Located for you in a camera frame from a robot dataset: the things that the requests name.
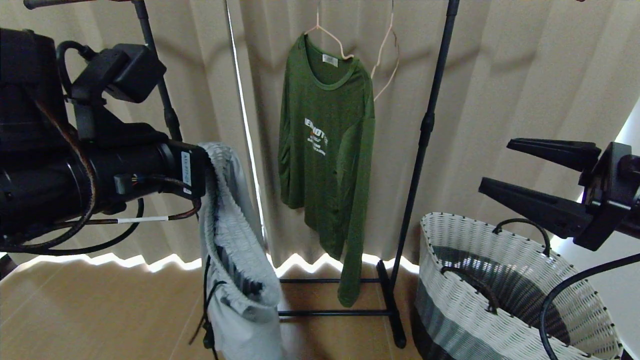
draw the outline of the long-sleeve shirt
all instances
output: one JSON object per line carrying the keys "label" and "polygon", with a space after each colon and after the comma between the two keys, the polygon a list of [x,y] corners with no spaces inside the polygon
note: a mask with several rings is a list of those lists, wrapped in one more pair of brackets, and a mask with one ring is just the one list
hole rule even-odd
{"label": "long-sleeve shirt", "polygon": [[374,138],[371,78],[357,58],[338,59],[302,35],[285,71],[278,171],[282,201],[305,208],[327,253],[340,259],[338,298],[360,293],[364,223]]}

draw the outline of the wire hanger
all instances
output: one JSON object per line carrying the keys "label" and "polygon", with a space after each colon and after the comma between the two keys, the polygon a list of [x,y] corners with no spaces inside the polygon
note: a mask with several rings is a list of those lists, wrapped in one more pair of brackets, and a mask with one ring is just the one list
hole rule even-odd
{"label": "wire hanger", "polygon": [[309,30],[307,30],[305,32],[305,35],[309,34],[311,31],[313,30],[322,30],[324,31],[327,35],[329,35],[330,37],[332,37],[335,41],[338,42],[338,45],[340,45],[340,55],[342,56],[343,60],[347,60],[347,59],[351,59],[353,58],[352,54],[349,55],[345,55],[344,54],[344,50],[342,48],[342,42],[340,42],[340,40],[338,40],[337,37],[335,37],[333,34],[331,34],[327,29],[323,28],[322,26],[320,26],[320,0],[318,0],[318,6],[316,9],[316,25],[313,28],[310,28]]}
{"label": "wire hanger", "polygon": [[387,84],[382,88],[382,90],[380,90],[380,92],[376,95],[376,97],[373,98],[373,101],[378,100],[378,97],[380,96],[380,94],[382,94],[382,92],[384,92],[387,87],[389,86],[389,84],[391,84],[391,80],[393,80],[396,71],[398,70],[398,65],[400,64],[400,45],[398,45],[398,37],[396,35],[396,32],[393,30],[394,27],[394,3],[395,0],[391,0],[391,21],[389,22],[389,28],[387,29],[387,33],[385,34],[385,38],[384,40],[382,40],[382,44],[380,45],[380,50],[378,50],[378,62],[376,63],[376,65],[373,67],[373,70],[371,70],[371,79],[373,79],[373,75],[375,75],[376,73],[376,68],[378,66],[380,66],[380,60],[382,59],[382,49],[385,46],[385,43],[387,42],[387,38],[389,37],[389,33],[393,33],[394,34],[394,38],[395,38],[395,47],[397,49],[397,60],[396,60],[396,67],[394,68],[394,71],[391,73],[391,77],[389,78],[389,81],[387,81]]}

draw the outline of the neckline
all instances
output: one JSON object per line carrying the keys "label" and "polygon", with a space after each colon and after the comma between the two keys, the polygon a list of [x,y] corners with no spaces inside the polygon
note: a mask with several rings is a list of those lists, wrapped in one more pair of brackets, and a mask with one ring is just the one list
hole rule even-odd
{"label": "neckline", "polygon": [[345,73],[345,75],[342,78],[340,78],[338,81],[336,81],[333,84],[325,84],[316,77],[316,75],[314,74],[314,71],[311,69],[311,64],[309,64],[309,57],[307,54],[307,46],[309,46],[311,50],[317,51],[320,54],[327,54],[329,56],[333,56],[334,58],[338,59],[338,61],[342,63],[346,63],[346,61],[343,60],[341,56],[335,56],[332,53],[327,53],[326,51],[320,49],[311,41],[311,39],[309,39],[308,35],[302,34],[302,50],[304,51],[306,68],[309,73],[309,76],[311,76],[311,78],[314,80],[314,83],[319,88],[322,88],[324,90],[335,90],[340,86],[342,86],[344,83],[346,83],[347,80],[351,77],[351,75],[353,75],[353,72],[356,70],[356,66],[358,65],[359,59],[354,57],[351,61],[351,64],[349,64],[349,70]]}

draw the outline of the curtain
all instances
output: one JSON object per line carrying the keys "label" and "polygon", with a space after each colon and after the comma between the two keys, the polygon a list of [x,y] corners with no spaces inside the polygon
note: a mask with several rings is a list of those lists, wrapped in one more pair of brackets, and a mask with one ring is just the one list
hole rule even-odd
{"label": "curtain", "polygon": [[[180,119],[184,141],[223,141],[233,146],[253,188],[225,2],[153,0],[147,1],[147,8],[159,57],[168,69],[165,80]],[[144,44],[130,2],[95,1],[27,10],[22,1],[2,1],[0,26],[32,29],[53,38],[56,43],[76,40],[96,51],[119,43]],[[84,63],[73,51],[67,54],[67,64],[72,78],[84,68]],[[105,98],[108,108],[123,121],[148,122],[157,130],[168,133],[157,90],[141,104],[117,101],[106,95]],[[73,122],[70,106],[67,112]],[[128,205],[129,209],[119,217],[135,214],[136,203]],[[145,216],[171,215],[189,209],[191,203],[174,195],[156,194],[145,197],[145,207]],[[120,234],[127,226],[86,226],[59,248],[102,243]],[[141,254],[147,263],[173,253],[185,262],[192,261],[200,257],[196,218],[142,223],[119,245],[91,255],[108,252],[114,252],[122,259]],[[18,263],[32,257],[12,254]]]}
{"label": "curtain", "polygon": [[[228,3],[276,265],[294,253],[309,262],[323,254],[303,212],[279,199],[278,124],[287,53],[315,25],[319,6],[321,25],[371,71],[393,9],[400,63],[376,102],[365,252],[394,257],[447,1]],[[637,1],[462,1],[405,255],[417,259],[419,218],[430,211],[492,223],[516,216],[477,192],[483,176],[575,199],[577,173],[505,146],[516,137],[599,147],[613,141],[640,95],[639,38]],[[316,31],[311,39],[339,53],[330,37]],[[395,64],[392,39],[373,79],[375,94]]]}

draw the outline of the woven basket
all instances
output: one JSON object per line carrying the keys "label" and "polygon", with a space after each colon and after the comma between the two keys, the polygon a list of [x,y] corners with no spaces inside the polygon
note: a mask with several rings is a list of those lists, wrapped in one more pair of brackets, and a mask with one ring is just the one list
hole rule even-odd
{"label": "woven basket", "polygon": [[[474,219],[446,213],[422,218],[420,282],[413,314],[424,359],[546,360],[537,327],[544,297],[573,265],[545,246]],[[488,299],[443,266],[464,269],[490,289]],[[559,359],[615,359],[620,340],[597,292],[582,281],[564,290],[545,320]]]}

